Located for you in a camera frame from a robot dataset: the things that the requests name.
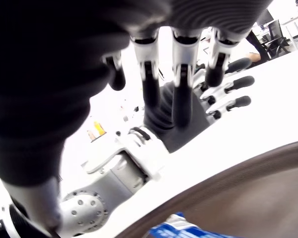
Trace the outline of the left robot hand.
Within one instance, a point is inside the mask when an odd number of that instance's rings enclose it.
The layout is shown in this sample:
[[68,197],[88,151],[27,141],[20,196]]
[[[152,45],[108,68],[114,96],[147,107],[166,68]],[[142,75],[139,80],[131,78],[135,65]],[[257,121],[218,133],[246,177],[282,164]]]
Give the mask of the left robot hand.
[[217,122],[223,115],[234,108],[248,106],[249,96],[229,100],[224,105],[211,110],[210,107],[235,90],[254,84],[253,76],[244,76],[215,88],[209,88],[204,82],[205,71],[199,70],[194,75],[191,122],[185,128],[178,128],[171,118],[173,82],[160,87],[160,105],[156,108],[145,107],[144,124],[165,145],[169,153],[179,150],[193,138]]

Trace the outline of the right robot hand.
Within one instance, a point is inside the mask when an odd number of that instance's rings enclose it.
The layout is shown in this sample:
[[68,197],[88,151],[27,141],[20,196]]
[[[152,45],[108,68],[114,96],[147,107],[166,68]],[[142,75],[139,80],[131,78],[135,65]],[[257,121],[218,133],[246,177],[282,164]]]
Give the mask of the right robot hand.
[[130,40],[147,46],[169,26],[175,91],[171,121],[192,114],[196,60],[188,47],[215,27],[207,83],[218,86],[231,49],[250,31],[268,0],[0,0],[0,179],[36,226],[61,224],[58,173],[65,140],[87,118],[90,98],[118,69],[103,58]]

